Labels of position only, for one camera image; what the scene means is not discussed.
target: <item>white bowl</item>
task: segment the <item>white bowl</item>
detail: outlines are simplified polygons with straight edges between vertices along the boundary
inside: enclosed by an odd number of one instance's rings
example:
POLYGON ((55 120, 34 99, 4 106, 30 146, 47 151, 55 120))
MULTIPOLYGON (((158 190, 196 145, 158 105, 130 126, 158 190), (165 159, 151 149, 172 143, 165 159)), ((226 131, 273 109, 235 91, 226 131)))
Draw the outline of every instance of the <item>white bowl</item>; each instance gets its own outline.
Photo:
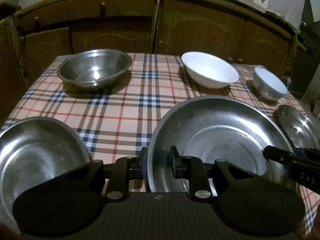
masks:
POLYGON ((268 100, 278 100, 288 93, 282 81, 262 66, 254 68, 252 81, 258 92, 268 100))
POLYGON ((221 58, 204 52, 186 52, 182 62, 189 76, 197 83, 208 88, 223 88, 238 81, 236 69, 221 58))

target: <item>black robotic device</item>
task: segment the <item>black robotic device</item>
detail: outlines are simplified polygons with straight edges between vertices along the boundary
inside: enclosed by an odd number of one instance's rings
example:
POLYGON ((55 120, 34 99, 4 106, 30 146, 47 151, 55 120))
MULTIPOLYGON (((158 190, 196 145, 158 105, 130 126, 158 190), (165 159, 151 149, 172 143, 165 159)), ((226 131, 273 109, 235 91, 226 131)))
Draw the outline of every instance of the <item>black robotic device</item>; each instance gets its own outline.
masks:
MULTIPOLYGON (((319 154, 306 157, 267 146, 267 159, 319 193, 319 154)), ((189 180, 187 193, 128 192, 129 180, 146 177, 146 148, 113 164, 94 161, 23 192, 13 216, 25 239, 300 239, 305 215, 299 195, 226 160, 214 164, 168 155, 172 175, 189 180), (218 193, 213 197, 208 182, 218 193), (109 183, 102 196, 105 184, 109 183)))

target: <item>plaid tablecloth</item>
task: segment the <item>plaid tablecloth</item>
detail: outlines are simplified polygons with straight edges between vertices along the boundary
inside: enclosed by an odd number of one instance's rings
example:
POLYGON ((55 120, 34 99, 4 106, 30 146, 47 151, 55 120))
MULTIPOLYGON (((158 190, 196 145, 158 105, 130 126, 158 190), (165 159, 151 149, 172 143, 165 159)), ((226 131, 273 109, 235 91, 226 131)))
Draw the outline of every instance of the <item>plaid tablecloth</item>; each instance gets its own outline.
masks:
MULTIPOLYGON (((257 97, 252 92, 253 66, 235 64, 239 80, 226 88, 212 90, 193 82, 179 57, 133 53, 130 56, 131 72, 123 74, 112 88, 96 94, 80 93, 63 85, 56 70, 69 56, 58 57, 25 93, 2 130, 27 117, 53 117, 79 135, 93 159, 113 163, 117 158, 136 155, 141 147, 148 146, 157 122, 188 98, 225 95, 249 103, 273 119, 281 104, 303 110, 291 94, 276 104, 257 97)), ((145 183, 136 181, 131 188, 145 191, 145 183)), ((307 237, 320 196, 304 187, 300 189, 306 217, 298 231, 307 237)))

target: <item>ribbed black surface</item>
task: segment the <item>ribbed black surface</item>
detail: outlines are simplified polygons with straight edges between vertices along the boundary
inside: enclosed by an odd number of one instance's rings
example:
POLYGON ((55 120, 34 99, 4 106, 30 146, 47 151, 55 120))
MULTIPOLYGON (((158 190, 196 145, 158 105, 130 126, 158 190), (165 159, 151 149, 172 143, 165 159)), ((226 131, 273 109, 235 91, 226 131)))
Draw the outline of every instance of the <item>ribbed black surface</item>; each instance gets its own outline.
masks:
MULTIPOLYGON (((24 235, 25 239, 44 239, 24 235)), ((246 236, 226 226, 209 204, 186 193, 131 193, 126 201, 107 204, 87 228, 51 240, 243 240, 300 239, 291 233, 273 238, 246 236)))

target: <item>white paper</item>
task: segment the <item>white paper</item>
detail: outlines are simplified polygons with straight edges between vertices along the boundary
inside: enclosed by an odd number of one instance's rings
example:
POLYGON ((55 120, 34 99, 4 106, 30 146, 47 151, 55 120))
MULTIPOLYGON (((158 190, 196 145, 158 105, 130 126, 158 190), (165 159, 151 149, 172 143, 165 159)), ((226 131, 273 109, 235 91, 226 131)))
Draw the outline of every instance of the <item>white paper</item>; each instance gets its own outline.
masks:
POLYGON ((320 0, 310 0, 313 22, 320 21, 320 0))

